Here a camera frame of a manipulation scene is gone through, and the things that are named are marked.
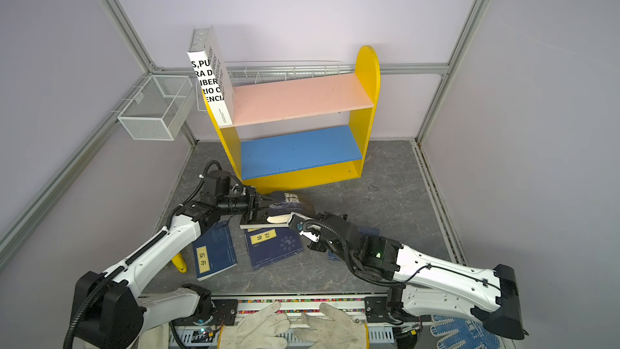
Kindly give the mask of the white book black lettering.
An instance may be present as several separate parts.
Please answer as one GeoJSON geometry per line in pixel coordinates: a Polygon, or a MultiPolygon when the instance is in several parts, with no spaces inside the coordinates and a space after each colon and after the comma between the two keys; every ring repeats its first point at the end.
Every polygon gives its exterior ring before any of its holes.
{"type": "Polygon", "coordinates": [[[194,30],[187,56],[217,125],[233,126],[235,93],[213,26],[194,30]]]}

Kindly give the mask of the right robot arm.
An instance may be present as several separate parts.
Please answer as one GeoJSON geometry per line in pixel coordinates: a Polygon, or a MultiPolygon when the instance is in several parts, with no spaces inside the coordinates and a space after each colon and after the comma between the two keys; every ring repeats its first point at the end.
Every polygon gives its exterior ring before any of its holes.
{"type": "Polygon", "coordinates": [[[318,218],[291,213],[287,225],[310,241],[311,250],[340,258],[353,276],[392,289],[389,310],[463,318],[503,338],[526,337],[517,278],[508,265],[471,268],[434,258],[397,240],[363,234],[332,213],[318,218]]]}

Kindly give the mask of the black book wolf cover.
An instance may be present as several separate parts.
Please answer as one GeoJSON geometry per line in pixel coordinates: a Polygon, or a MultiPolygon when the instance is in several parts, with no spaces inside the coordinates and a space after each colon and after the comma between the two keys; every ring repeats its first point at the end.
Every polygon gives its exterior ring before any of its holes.
{"type": "Polygon", "coordinates": [[[268,208],[266,221],[269,224],[285,224],[291,213],[298,213],[307,217],[315,217],[316,210],[311,200],[293,192],[272,192],[273,200],[268,208]]]}

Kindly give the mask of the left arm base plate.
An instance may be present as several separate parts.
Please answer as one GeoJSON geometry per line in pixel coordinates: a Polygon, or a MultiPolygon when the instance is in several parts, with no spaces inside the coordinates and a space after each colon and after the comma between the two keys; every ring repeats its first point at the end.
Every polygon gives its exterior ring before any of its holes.
{"type": "Polygon", "coordinates": [[[197,326],[232,326],[238,306],[239,300],[232,298],[200,301],[191,320],[197,326]]]}

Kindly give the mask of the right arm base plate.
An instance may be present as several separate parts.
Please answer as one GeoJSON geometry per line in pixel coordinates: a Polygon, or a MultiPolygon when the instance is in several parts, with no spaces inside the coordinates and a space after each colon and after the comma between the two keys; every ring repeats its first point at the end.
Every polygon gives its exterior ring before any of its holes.
{"type": "Polygon", "coordinates": [[[387,323],[395,326],[430,323],[431,316],[405,311],[401,301],[392,300],[386,294],[364,297],[364,310],[369,323],[387,323]]]}

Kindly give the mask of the black book antler cover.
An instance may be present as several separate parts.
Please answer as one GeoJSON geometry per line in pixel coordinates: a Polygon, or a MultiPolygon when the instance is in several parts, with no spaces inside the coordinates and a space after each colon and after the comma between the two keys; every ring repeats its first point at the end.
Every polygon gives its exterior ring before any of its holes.
{"type": "Polygon", "coordinates": [[[250,224],[250,223],[240,223],[239,227],[241,229],[246,229],[249,231],[254,231],[256,229],[274,229],[274,228],[288,228],[287,223],[269,223],[263,222],[258,224],[250,224]]]}

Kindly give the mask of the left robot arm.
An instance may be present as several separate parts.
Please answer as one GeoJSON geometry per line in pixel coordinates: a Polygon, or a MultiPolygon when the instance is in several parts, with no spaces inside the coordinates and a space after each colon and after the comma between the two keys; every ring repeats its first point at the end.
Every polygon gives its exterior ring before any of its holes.
{"type": "Polygon", "coordinates": [[[274,199],[210,161],[200,182],[167,218],[161,230],[131,255],[101,273],[89,271],[75,286],[63,346],[79,338],[98,348],[126,348],[145,331],[179,318],[215,321],[211,292],[187,284],[157,297],[146,286],[185,247],[206,234],[221,218],[239,215],[264,220],[274,199]]]}

